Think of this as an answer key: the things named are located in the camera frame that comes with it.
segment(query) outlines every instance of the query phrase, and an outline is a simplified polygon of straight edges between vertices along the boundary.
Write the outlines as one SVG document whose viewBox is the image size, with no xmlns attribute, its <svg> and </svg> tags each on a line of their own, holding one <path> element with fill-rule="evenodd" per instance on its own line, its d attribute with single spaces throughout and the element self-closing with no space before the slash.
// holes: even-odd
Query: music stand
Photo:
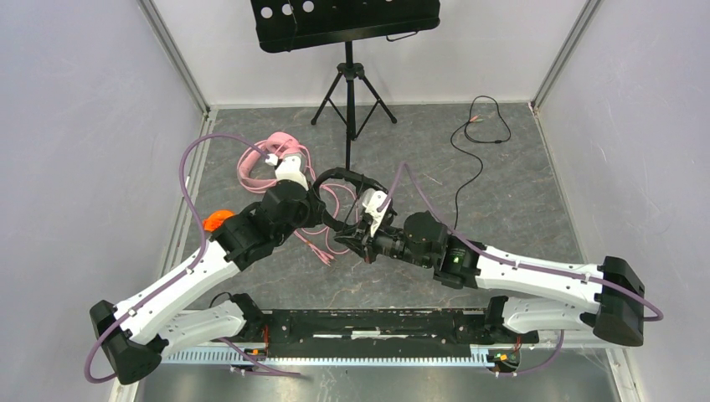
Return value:
<svg viewBox="0 0 710 402">
<path fill-rule="evenodd" d="M 440 21 L 439 0 L 251 0 L 251 7 L 256 19 L 259 46 L 265 52 L 290 52 L 324 44 L 345 43 L 345 63 L 337 66 L 336 79 L 311 124 L 316 124 L 326 103 L 333 106 L 346 126 L 345 168 L 350 169 L 351 142 L 358 138 L 377 106 L 383 107 L 392 123 L 397 122 L 365 76 L 363 65 L 353 62 L 353 40 L 417 34 L 419 31 L 436 28 Z M 388 37 L 388 41 L 395 40 L 398 39 Z M 331 100 L 332 92 L 342 77 L 347 82 L 345 116 Z M 357 130 L 356 78 L 362 80 L 375 97 L 373 108 Z"/>
</svg>

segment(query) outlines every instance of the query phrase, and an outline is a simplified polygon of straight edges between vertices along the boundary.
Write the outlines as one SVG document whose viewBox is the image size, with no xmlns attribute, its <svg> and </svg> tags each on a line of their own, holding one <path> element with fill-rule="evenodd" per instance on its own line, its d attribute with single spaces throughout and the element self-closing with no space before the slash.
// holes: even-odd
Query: white wall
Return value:
<svg viewBox="0 0 710 402">
<path fill-rule="evenodd" d="M 707 400 L 710 3 L 602 3 L 542 105 L 592 260 L 626 258 L 666 314 L 630 355 L 646 400 Z"/>
<path fill-rule="evenodd" d="M 213 105 L 317 104 L 345 61 L 342 44 L 263 52 L 248 0 L 155 3 Z M 584 0 L 441 3 L 441 25 L 434 30 L 394 44 L 382 38 L 354 44 L 355 61 L 364 64 L 385 101 L 470 101 L 481 94 L 529 101 Z M 373 102 L 363 84 L 356 88 L 358 102 Z M 344 98 L 342 84 L 336 99 Z"/>
<path fill-rule="evenodd" d="M 0 59 L 0 400 L 102 401 L 89 308 L 155 279 L 201 116 L 131 0 L 3 2 Z"/>
</svg>

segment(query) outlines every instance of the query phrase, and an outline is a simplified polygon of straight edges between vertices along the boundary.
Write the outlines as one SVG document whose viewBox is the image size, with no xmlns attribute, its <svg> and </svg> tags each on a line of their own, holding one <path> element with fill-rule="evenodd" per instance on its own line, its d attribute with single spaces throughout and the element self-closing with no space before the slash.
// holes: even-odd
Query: tripod stand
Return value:
<svg viewBox="0 0 710 402">
<path fill-rule="evenodd" d="M 335 103 L 331 100 L 331 95 L 332 92 L 335 90 L 335 87 L 337 86 L 338 82 L 340 82 L 340 79 L 342 77 L 345 77 L 345 81 L 347 82 L 347 106 L 345 110 L 345 117 L 343 117 L 342 113 L 340 110 L 338 110 L 337 106 L 335 106 Z M 370 92 L 373 94 L 375 97 L 375 104 L 373 105 L 373 108 L 370 109 L 370 112 L 368 113 L 368 116 L 365 117 L 365 120 L 363 121 L 363 124 L 360 126 L 357 131 L 355 130 L 357 125 L 355 123 L 355 85 L 354 85 L 354 80 L 356 78 L 359 78 L 362 80 L 365 85 L 368 86 L 368 89 Z M 370 116 L 373 115 L 373 112 L 377 108 L 378 105 L 382 105 L 382 108 L 384 109 L 384 112 L 387 113 L 387 116 L 389 116 L 389 120 L 392 121 L 392 123 L 397 123 L 397 119 L 394 117 L 391 111 L 389 111 L 389 108 L 387 105 L 384 104 L 382 101 L 382 98 L 379 97 L 379 94 L 377 91 L 374 89 L 373 85 L 370 84 L 370 81 L 368 80 L 368 77 L 365 76 L 365 69 L 363 68 L 363 65 L 360 63 L 353 63 L 352 61 L 352 42 L 346 42 L 345 43 L 345 63 L 340 63 L 337 65 L 337 75 L 335 77 L 335 80 L 333 81 L 331 88 L 328 90 L 326 93 L 326 97 L 323 99 L 323 102 L 321 103 L 321 107 L 318 108 L 318 111 L 316 112 L 316 115 L 313 116 L 313 119 L 311 120 L 311 124 L 313 126 L 316 125 L 318 121 L 318 117 L 321 115 L 321 112 L 323 112 L 323 108 L 326 107 L 326 103 L 330 103 L 333 106 L 333 109 L 335 109 L 335 112 L 337 113 L 338 116 L 340 116 L 340 119 L 342 120 L 343 123 L 345 123 L 345 168 L 347 170 L 350 170 L 350 146 L 351 142 L 355 141 L 358 139 L 360 136 L 360 133 L 363 131 L 363 128 L 365 127 L 366 124 L 368 124 L 368 120 L 370 120 Z"/>
</svg>

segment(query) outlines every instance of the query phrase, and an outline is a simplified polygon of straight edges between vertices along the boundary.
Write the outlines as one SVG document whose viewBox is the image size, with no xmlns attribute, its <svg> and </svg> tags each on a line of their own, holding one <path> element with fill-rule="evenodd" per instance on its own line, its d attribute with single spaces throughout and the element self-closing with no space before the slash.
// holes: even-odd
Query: orange part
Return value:
<svg viewBox="0 0 710 402">
<path fill-rule="evenodd" d="M 221 209 L 209 215 L 209 217 L 202 222 L 202 226 L 208 232 L 214 232 L 219 226 L 222 226 L 225 220 L 232 216 L 234 216 L 234 212 L 228 209 Z"/>
</svg>

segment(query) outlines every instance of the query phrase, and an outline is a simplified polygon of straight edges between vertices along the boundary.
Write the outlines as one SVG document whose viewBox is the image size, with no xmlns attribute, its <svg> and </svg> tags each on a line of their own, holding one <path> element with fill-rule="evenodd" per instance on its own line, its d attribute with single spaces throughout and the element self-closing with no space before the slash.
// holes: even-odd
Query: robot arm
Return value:
<svg viewBox="0 0 710 402">
<path fill-rule="evenodd" d="M 115 305 L 100 301 L 90 309 L 97 337 L 128 313 L 128 318 L 101 345 L 122 384 L 145 377 L 163 357 L 244 331 L 252 310 L 248 302 L 240 305 L 225 301 L 201 312 L 178 314 L 221 281 L 271 255 L 295 229 L 320 224 L 320 209 L 325 205 L 316 203 L 307 191 L 301 158 L 285 157 L 275 172 L 277 184 L 266 191 L 260 203 L 228 217 L 212 233 L 202 259 L 194 268 L 188 270 L 198 252 L 135 296 Z M 174 281 L 178 275 L 184 276 Z M 133 310 L 147 295 L 170 281 L 174 283 L 140 309 Z"/>
<path fill-rule="evenodd" d="M 598 338 L 621 345 L 643 343 L 643 306 L 590 281 L 590 278 L 604 279 L 643 296 L 643 285 L 625 261 L 607 257 L 603 265 L 561 264 L 473 242 L 485 251 L 478 253 L 449 234 L 448 228 L 429 212 L 410 215 L 401 229 L 391 226 L 396 215 L 391 202 L 380 208 L 386 199 L 386 188 L 370 178 L 336 168 L 324 172 L 308 188 L 300 165 L 296 156 L 285 158 L 276 169 L 276 185 L 266 191 L 262 201 L 227 218 L 212 233 L 200 262 L 138 311 L 132 311 L 132 307 L 184 272 L 197 253 L 135 296 L 115 305 L 101 301 L 91 308 L 97 337 L 118 317 L 129 314 L 101 345 L 122 384 L 145 377 L 162 357 L 185 348 L 215 338 L 254 338 L 252 332 L 260 331 L 260 312 L 254 312 L 258 309 L 250 299 L 233 299 L 201 312 L 178 314 L 214 285 L 271 255 L 296 229 L 319 224 L 334 229 L 335 241 L 367 263 L 385 255 L 432 268 L 436 281 L 456 289 L 505 289 L 537 296 L 491 299 L 481 330 L 493 342 L 543 329 L 573 329 L 591 330 Z M 358 189 L 363 217 L 356 224 L 340 222 L 327 213 L 318 190 L 325 180 L 333 178 L 343 179 Z M 496 258 L 514 260 L 515 264 L 504 265 Z M 518 269 L 521 264 L 576 272 L 583 279 Z"/>
<path fill-rule="evenodd" d="M 390 226 L 395 212 L 383 205 L 380 188 L 364 185 L 370 192 L 363 200 L 363 218 L 354 225 L 326 222 L 336 230 L 335 241 L 372 263 L 377 255 L 433 268 L 434 279 L 455 289 L 463 287 L 517 291 L 537 298 L 493 297 L 487 309 L 489 322 L 515 333 L 539 330 L 591 331 L 597 338 L 625 346 L 643 344 L 643 306 L 600 281 L 611 282 L 638 296 L 644 286 L 626 261 L 607 257 L 604 264 L 564 264 L 514 255 L 471 242 L 476 252 L 449 234 L 448 228 L 429 212 L 412 214 L 403 228 Z M 315 191 L 324 179 L 313 184 Z M 514 261 L 507 265 L 501 260 Z M 547 272 L 519 266 L 535 265 Z"/>
</svg>

